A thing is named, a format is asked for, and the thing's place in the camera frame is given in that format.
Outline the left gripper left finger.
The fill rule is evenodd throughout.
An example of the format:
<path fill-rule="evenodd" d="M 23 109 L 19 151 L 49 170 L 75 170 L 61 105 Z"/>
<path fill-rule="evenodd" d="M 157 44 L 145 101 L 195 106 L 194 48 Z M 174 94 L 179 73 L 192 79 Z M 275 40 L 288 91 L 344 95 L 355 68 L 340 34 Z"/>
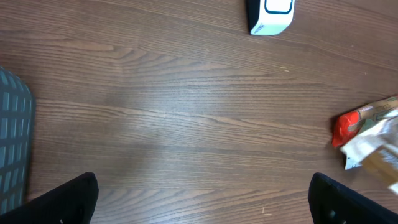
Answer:
<path fill-rule="evenodd" d="M 82 175 L 1 215 L 1 224 L 87 224 L 99 195 L 92 172 Z"/>

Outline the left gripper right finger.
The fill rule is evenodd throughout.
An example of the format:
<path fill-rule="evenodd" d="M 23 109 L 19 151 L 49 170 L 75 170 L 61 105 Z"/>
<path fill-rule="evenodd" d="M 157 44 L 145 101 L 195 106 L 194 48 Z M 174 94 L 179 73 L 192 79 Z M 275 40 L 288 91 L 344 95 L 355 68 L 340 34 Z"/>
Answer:
<path fill-rule="evenodd" d="M 322 173 L 308 190 L 314 224 L 397 224 L 397 214 Z"/>

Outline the red orange pasta package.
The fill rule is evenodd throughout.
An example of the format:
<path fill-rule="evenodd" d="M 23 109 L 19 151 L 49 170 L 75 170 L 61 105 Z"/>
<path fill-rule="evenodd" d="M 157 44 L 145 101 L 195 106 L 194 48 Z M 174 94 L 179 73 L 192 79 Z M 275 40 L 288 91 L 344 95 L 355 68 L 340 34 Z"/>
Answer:
<path fill-rule="evenodd" d="M 359 133 L 367 120 L 376 123 L 397 109 L 397 95 L 364 105 L 341 115 L 333 128 L 332 145 L 340 147 Z"/>

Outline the white cosmetic tube gold cap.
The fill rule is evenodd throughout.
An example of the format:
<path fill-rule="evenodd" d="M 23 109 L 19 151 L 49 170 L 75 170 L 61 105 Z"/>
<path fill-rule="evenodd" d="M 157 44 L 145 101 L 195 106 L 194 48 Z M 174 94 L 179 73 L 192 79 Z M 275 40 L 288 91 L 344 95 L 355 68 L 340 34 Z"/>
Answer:
<path fill-rule="evenodd" d="M 381 120 L 357 134 L 340 150 L 346 155 L 345 170 L 360 167 L 362 161 L 381 148 L 382 161 L 397 170 L 397 117 Z"/>

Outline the beige mushroom pouch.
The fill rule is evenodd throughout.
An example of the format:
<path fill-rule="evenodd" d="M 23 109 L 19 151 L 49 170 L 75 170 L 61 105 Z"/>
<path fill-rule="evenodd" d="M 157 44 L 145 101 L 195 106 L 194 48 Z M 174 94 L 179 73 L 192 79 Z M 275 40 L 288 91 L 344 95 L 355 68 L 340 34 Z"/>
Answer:
<path fill-rule="evenodd" d="M 363 167 L 373 176 L 387 184 L 397 195 L 397 153 L 387 146 L 380 146 L 361 161 Z"/>

